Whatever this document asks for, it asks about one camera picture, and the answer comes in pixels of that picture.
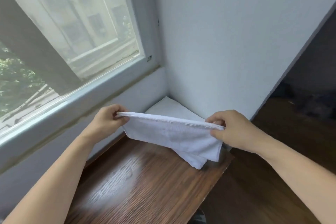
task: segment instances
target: white cloth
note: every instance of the white cloth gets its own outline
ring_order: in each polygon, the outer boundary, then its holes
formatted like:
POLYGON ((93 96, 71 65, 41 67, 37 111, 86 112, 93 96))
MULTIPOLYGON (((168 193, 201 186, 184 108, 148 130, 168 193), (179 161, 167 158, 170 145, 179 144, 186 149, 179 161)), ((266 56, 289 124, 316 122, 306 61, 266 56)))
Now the white cloth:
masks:
POLYGON ((219 159, 222 142, 211 137, 210 130, 224 128, 205 123, 204 119, 168 97, 145 114, 118 112, 118 115, 130 117, 124 125, 129 138, 169 147, 192 167, 201 169, 208 159, 219 159))

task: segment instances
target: forearm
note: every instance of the forearm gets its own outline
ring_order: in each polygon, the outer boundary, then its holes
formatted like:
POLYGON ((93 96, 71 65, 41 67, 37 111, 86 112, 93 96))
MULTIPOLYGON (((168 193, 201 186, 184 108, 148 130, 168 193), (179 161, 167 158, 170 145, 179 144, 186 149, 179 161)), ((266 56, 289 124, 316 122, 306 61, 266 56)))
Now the forearm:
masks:
POLYGON ((267 137, 256 150, 322 224, 336 220, 336 176, 285 144, 267 137))
POLYGON ((76 138, 31 188, 4 224, 64 223, 93 144, 76 138))

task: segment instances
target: folded white cloth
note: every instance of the folded white cloth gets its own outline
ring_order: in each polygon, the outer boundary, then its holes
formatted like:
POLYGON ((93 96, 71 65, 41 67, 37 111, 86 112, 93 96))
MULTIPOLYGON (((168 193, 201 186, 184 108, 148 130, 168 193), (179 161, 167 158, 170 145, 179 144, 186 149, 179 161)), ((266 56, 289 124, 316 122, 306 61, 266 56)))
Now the folded white cloth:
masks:
POLYGON ((146 114, 118 112, 118 115, 130 117, 123 126, 129 138, 169 147, 192 167, 200 169, 208 159, 219 159, 222 142, 211 137, 210 130, 224 128, 205 123, 204 119, 168 97, 151 107, 146 114))

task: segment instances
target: wooden table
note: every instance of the wooden table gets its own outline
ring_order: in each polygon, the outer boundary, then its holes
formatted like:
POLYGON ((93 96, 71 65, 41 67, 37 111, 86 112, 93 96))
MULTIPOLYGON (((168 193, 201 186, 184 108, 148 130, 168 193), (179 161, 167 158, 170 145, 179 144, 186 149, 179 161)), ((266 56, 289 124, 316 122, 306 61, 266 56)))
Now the wooden table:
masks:
POLYGON ((233 156, 191 167, 173 150, 123 138, 84 170, 65 223, 187 223, 233 156))

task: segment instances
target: hand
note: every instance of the hand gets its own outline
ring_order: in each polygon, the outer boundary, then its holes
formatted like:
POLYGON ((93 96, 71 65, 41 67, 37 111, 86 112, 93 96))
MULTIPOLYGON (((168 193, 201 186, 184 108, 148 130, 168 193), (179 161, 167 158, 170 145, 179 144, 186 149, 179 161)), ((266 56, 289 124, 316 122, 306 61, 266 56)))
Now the hand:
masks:
POLYGON ((257 152, 262 142, 271 138, 236 110, 216 112, 207 118, 205 122, 226 127, 222 131, 212 130, 210 133, 213 137, 232 147, 253 153, 257 152))
POLYGON ((119 127, 129 121, 129 117, 115 118, 117 112, 128 112, 128 110, 118 104, 101 108, 91 123, 82 131, 80 137, 85 137, 96 144, 112 135, 119 127))

